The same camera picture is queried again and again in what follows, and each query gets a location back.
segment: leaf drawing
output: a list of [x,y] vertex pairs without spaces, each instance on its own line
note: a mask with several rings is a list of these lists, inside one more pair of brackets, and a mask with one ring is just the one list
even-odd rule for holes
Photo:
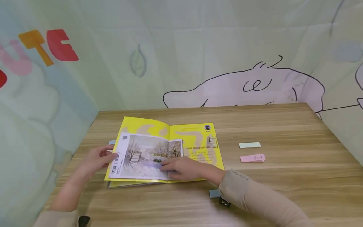
[[146,57],[140,49],[140,44],[130,56],[130,68],[135,76],[141,78],[146,73]]

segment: orange letter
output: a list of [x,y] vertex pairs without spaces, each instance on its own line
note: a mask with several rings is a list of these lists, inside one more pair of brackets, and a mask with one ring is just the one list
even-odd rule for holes
[[21,48],[21,45],[18,43],[18,41],[10,40],[10,45],[19,55],[19,60],[14,60],[1,44],[0,44],[0,60],[12,73],[18,76],[28,75],[33,69],[32,62],[25,54],[24,50]]
[[0,88],[5,85],[8,78],[6,77],[5,73],[0,70]]
[[63,29],[49,30],[46,32],[46,41],[50,52],[60,61],[78,61],[79,58],[69,44],[63,44],[63,40],[69,40]]
[[37,49],[39,55],[42,57],[46,66],[53,65],[51,58],[48,56],[48,54],[45,52],[45,50],[41,46],[41,44],[44,43],[45,41],[38,30],[28,31],[28,32],[19,34],[18,36],[27,49],[31,49],[31,48]]

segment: small black object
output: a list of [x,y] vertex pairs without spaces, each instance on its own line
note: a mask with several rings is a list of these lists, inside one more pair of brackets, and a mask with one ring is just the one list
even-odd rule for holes
[[229,208],[231,206],[231,203],[228,202],[227,200],[223,199],[222,196],[219,197],[219,204],[221,204],[224,207]]
[[91,218],[88,217],[88,216],[80,216],[78,218],[78,226],[79,227],[87,227],[87,224],[89,223],[90,220],[91,220]]

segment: fabric backdrop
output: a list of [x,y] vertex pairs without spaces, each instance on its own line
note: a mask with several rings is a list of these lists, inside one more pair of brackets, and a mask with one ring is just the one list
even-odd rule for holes
[[362,164],[362,21],[362,0],[2,0],[0,225],[36,217],[99,110],[306,102]]

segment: beige sleeve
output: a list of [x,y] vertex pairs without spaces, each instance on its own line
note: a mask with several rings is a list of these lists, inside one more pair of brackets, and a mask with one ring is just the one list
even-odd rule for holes
[[45,211],[33,227],[78,227],[78,212]]
[[266,219],[273,226],[314,226],[304,212],[288,198],[235,170],[227,171],[219,185],[219,191],[230,203]]

